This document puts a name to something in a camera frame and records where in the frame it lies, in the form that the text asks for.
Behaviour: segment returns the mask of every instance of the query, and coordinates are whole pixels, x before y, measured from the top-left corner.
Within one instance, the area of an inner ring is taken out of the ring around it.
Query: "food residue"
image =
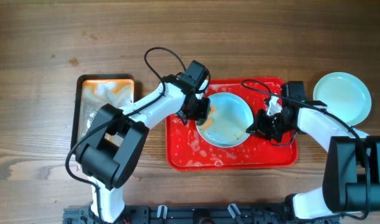
[[[194,132],[194,141],[192,141],[191,143],[188,142],[188,145],[191,147],[191,149],[194,152],[197,152],[201,149],[199,143],[200,143],[200,141],[198,139],[198,133]]]
[[[207,152],[204,151],[204,150],[201,150],[200,151],[200,155],[203,156],[203,157],[207,157]]]
[[[204,124],[198,126],[198,128],[200,130],[205,130],[205,129],[209,128],[212,125],[213,121],[212,121],[212,118],[210,118],[210,115],[212,115],[215,112],[216,112],[216,109],[215,109],[214,105],[211,105],[211,109],[209,110],[207,120],[204,122]]]
[[[191,166],[191,165],[192,165],[192,159],[189,160],[189,162],[186,165],[184,165],[184,166]]]
[[[96,36],[94,36],[93,34],[90,34],[89,36],[90,38],[92,38],[93,40],[97,40],[98,38]]]
[[[78,59],[77,58],[71,58],[70,60],[69,60],[69,62],[70,62],[70,64],[73,66],[73,67],[76,67],[76,66],[78,66],[79,65],[79,61],[78,61]]]
[[[231,154],[231,153],[229,153],[229,152],[226,153],[226,156],[227,156],[227,158],[229,158],[229,159],[236,159],[236,158],[237,158],[236,155],[233,155],[233,154]]]

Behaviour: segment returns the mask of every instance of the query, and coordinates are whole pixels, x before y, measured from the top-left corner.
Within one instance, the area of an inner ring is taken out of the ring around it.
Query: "light blue plate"
[[[362,122],[371,109],[366,85],[345,72],[333,72],[321,78],[313,90],[313,99],[327,104],[329,112],[348,125]]]
[[[233,147],[244,142],[250,136],[245,130],[254,121],[248,104],[232,93],[215,93],[209,99],[216,112],[208,116],[212,124],[207,129],[197,126],[202,138],[218,147]]]

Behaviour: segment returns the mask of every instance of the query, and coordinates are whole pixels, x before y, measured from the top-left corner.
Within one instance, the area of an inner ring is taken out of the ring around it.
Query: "wooden table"
[[[158,83],[143,61],[154,46],[202,62],[213,78],[303,80],[310,97],[323,75],[352,73],[373,98],[357,128],[380,135],[380,1],[55,1],[0,4],[0,223],[61,223],[63,208],[91,202],[90,186],[64,169],[77,78],[130,73],[145,95]],[[180,71],[164,52],[150,63],[163,75]],[[291,167],[178,172],[166,162],[159,124],[125,184],[125,202],[281,202],[321,186],[326,152],[311,137],[297,141]],[[367,222],[380,223],[380,213]]]

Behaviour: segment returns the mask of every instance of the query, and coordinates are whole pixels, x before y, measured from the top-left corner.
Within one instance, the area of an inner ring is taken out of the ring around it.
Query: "tray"
[[[100,107],[106,103],[119,107],[122,105],[121,101],[133,101],[134,89],[135,79],[130,74],[81,75],[77,80],[75,94],[71,147],[85,135]],[[109,99],[105,97],[107,91],[109,92]],[[120,95],[120,101],[112,101],[114,95]],[[112,141],[117,138],[117,143],[121,141],[118,137],[107,136]]]
[[[264,99],[268,96],[241,87],[245,78],[211,80],[205,96],[228,92],[241,97],[250,106],[253,115],[259,109],[267,109]],[[257,77],[264,82],[272,93],[280,94],[284,81],[276,77]],[[249,83],[259,90],[266,89],[257,83]],[[292,133],[283,136],[282,144],[290,141]],[[221,148],[203,140],[197,132],[195,121],[183,125],[175,115],[166,118],[166,158],[176,170],[221,170],[221,169],[257,169],[285,167],[292,165],[298,157],[297,140],[290,146],[273,146],[264,139],[250,136],[238,146]]]

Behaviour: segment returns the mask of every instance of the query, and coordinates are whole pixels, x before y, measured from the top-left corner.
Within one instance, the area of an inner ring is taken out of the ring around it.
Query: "orange residue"
[[[86,80],[83,82],[83,87],[87,86],[87,87],[90,87],[92,88],[92,93],[93,95],[96,94],[96,90],[97,90],[97,84],[100,84],[100,83],[116,83],[116,86],[113,88],[113,90],[111,91],[112,93],[114,94],[117,94],[119,93],[125,86],[127,85],[131,85],[131,86],[134,86],[135,85],[135,82],[133,80],[130,80],[130,79],[116,79],[116,80]]]
[[[211,114],[216,112],[214,105],[210,105],[210,107],[211,107],[211,109],[209,110],[208,116],[210,116]],[[204,124],[200,125],[199,128],[201,130],[205,130],[205,129],[209,128],[211,125],[212,125],[212,120],[207,118],[207,120],[204,122]]]

